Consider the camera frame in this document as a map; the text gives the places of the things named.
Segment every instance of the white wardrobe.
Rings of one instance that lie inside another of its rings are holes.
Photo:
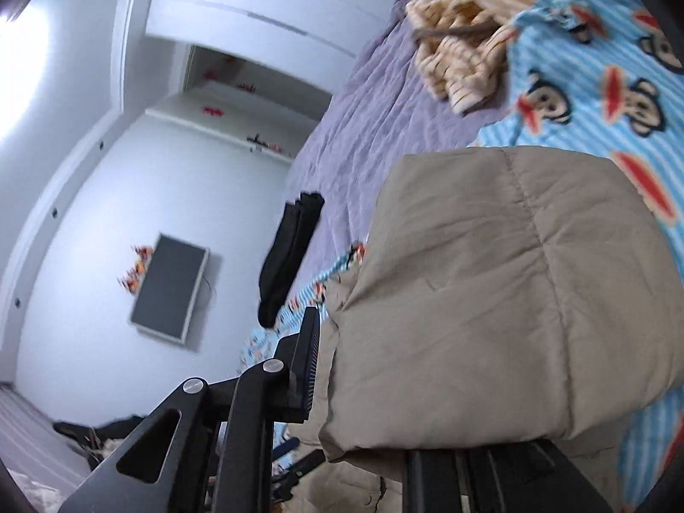
[[[153,0],[150,36],[213,48],[331,94],[394,0]]]

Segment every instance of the cable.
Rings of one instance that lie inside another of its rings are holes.
[[[209,296],[209,299],[206,301],[206,303],[202,306],[195,306],[197,310],[204,310],[205,308],[208,308],[211,301],[213,300],[213,297],[215,295],[213,287],[211,286],[211,283],[209,283],[209,280],[206,278],[206,275],[202,276],[202,281],[206,283],[206,286],[209,287],[209,292],[211,293]]]
[[[384,481],[384,478],[381,476],[380,477],[380,497],[377,499],[377,502],[375,502],[375,510],[373,513],[377,513],[377,507],[380,505],[380,501],[382,498],[384,498],[385,493],[387,492],[387,483]]]

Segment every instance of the black cloth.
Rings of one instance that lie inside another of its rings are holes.
[[[323,209],[319,193],[302,193],[297,202],[285,204],[276,238],[259,275],[259,324],[273,327],[285,304],[297,271],[304,259]]]
[[[94,471],[95,467],[103,461],[102,455],[98,454],[97,451],[102,449],[104,442],[107,440],[123,440],[143,420],[142,416],[130,416],[127,419],[105,424],[100,426],[100,428],[56,422],[52,425],[52,428],[55,432],[74,440],[81,446],[81,449],[88,453],[88,465],[90,470]]]

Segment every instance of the black metal frame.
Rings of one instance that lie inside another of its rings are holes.
[[[266,513],[274,422],[309,416],[319,314],[237,379],[194,378],[174,390],[71,495],[60,513],[200,513],[220,423],[228,427],[214,485],[215,513]],[[288,479],[291,488],[296,481]]]
[[[404,513],[611,513],[548,440],[466,451],[410,451]]]

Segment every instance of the beige comforter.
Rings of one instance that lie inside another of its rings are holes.
[[[408,156],[362,267],[328,283],[315,406],[292,433],[389,480],[402,449],[572,440],[562,449],[617,507],[620,419],[684,382],[683,292],[609,160]]]

